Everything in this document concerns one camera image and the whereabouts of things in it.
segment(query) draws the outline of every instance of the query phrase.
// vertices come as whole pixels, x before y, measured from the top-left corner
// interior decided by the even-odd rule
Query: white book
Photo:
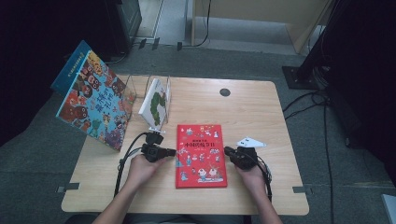
[[[154,78],[139,110],[139,115],[151,129],[160,131],[166,118],[167,90],[158,78]]]

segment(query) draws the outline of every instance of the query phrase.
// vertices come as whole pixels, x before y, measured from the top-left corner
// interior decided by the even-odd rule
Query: gray carpet
[[[299,66],[303,56],[147,45],[119,63],[117,74],[269,80],[285,107],[309,91],[289,90],[281,66]],[[58,186],[68,183],[85,135],[55,118],[62,97],[54,93],[28,129],[0,147],[0,223],[64,223],[73,214],[62,211]],[[309,97],[285,116],[312,105]],[[388,223],[381,194],[396,195],[382,162],[364,149],[344,145],[338,118],[327,108],[332,165],[334,223]],[[282,216],[285,223],[330,223],[330,178],[324,141],[323,107],[316,106],[287,120],[310,212]]]

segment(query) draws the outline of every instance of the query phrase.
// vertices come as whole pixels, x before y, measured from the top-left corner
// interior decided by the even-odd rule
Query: person's right arm
[[[250,192],[257,209],[259,210],[260,220],[262,224],[282,223],[275,208],[268,199],[266,187],[262,171],[258,166],[255,166],[249,171],[243,171],[235,166],[238,174],[242,176],[245,186]]]

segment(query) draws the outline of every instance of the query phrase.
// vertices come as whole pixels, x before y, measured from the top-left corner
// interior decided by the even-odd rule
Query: forearm
[[[265,188],[256,187],[250,189],[249,192],[259,210],[260,220],[263,224],[282,223],[275,208],[267,197]]]
[[[137,189],[137,186],[130,185],[122,187],[120,192],[107,206],[105,211],[103,211],[103,213],[101,213],[93,223],[122,223],[132,200],[134,199]]]

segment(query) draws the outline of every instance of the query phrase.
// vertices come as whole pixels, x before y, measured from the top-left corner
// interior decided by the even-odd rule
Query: book cover
[[[221,125],[177,125],[176,188],[225,188]]]
[[[135,92],[84,41],[73,55],[51,86],[62,94],[68,85],[56,117],[120,151]]]
[[[166,118],[167,102],[169,97],[167,91],[158,78],[154,78],[146,94],[145,100],[139,110],[150,128],[160,131]]]

